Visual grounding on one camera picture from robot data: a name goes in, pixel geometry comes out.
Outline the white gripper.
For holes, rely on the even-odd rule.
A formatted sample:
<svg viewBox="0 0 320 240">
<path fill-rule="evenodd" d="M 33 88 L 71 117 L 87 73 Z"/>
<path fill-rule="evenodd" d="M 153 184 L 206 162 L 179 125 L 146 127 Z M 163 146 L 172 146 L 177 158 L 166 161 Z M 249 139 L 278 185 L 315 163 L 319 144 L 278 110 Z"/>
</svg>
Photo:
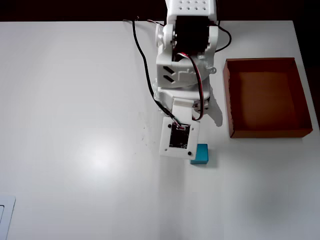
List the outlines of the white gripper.
<svg viewBox="0 0 320 240">
<path fill-rule="evenodd" d="M 208 115 L 217 127 L 221 127 L 223 124 L 223 114 L 213 94 L 209 76 L 202 81 L 202 89 L 204 98 L 203 114 Z M 197 84 L 187 87 L 164 88 L 158 87 L 157 80 L 155 79 L 153 81 L 153 91 L 154 99 L 160 102 L 170 113 L 172 112 L 175 98 L 192 100 L 194 111 L 197 113 L 200 113 L 201 111 L 200 95 Z"/>
</svg>

